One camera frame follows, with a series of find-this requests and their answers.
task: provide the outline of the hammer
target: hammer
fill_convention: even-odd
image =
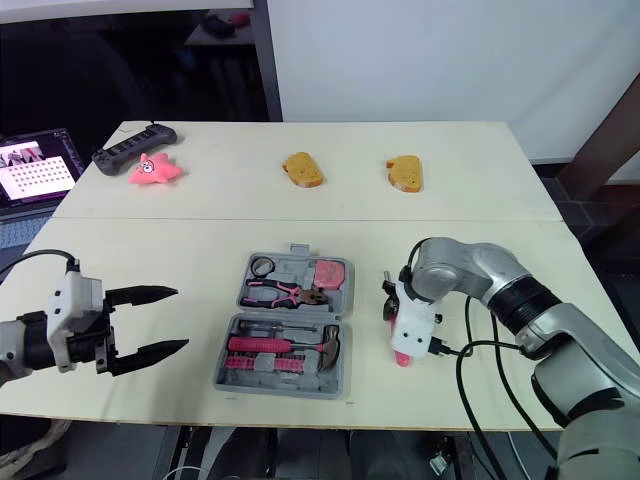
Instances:
[[[262,352],[262,353],[288,353],[292,350],[312,348],[320,352],[320,371],[333,367],[340,353],[340,340],[338,340],[339,328],[337,325],[329,325],[324,329],[324,342],[293,343],[285,338],[261,338],[261,337],[231,337],[227,349],[230,352]]]

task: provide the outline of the tool kit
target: tool kit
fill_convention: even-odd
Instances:
[[[352,299],[353,267],[312,256],[255,253],[238,294],[214,385],[232,392],[337,398],[344,385],[348,330],[340,317]]]

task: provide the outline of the pink starfish toy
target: pink starfish toy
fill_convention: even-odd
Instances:
[[[167,183],[182,172],[180,167],[169,163],[169,155],[166,153],[155,153],[150,157],[143,153],[140,165],[129,177],[129,183]]]

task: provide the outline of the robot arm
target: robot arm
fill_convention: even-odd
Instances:
[[[450,291],[480,300],[515,335],[524,355],[542,359],[531,379],[534,392],[566,427],[557,459],[559,478],[640,478],[640,367],[633,359],[580,310],[533,278],[508,250],[442,237],[417,248],[415,266],[410,259],[396,284],[402,295],[394,349],[426,354],[424,325],[433,328],[432,307]],[[415,329],[420,323],[423,327]],[[418,338],[426,348],[415,348]]]
[[[67,269],[46,311],[0,323],[0,387],[33,370],[57,366],[60,372],[69,372],[77,362],[95,361],[98,373],[110,372],[114,376],[154,365],[189,341],[158,342],[118,357],[110,314],[117,305],[142,305],[176,293],[173,288],[161,286],[103,292],[102,282],[83,277],[76,263]]]

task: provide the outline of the wire cutters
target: wire cutters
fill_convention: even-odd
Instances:
[[[329,301],[329,298],[318,290],[303,290],[297,283],[285,283],[268,278],[249,278],[245,281],[247,287],[270,287],[286,292],[286,297],[275,300],[257,300],[245,297],[240,301],[244,307],[262,308],[298,308],[301,304],[322,305]]]

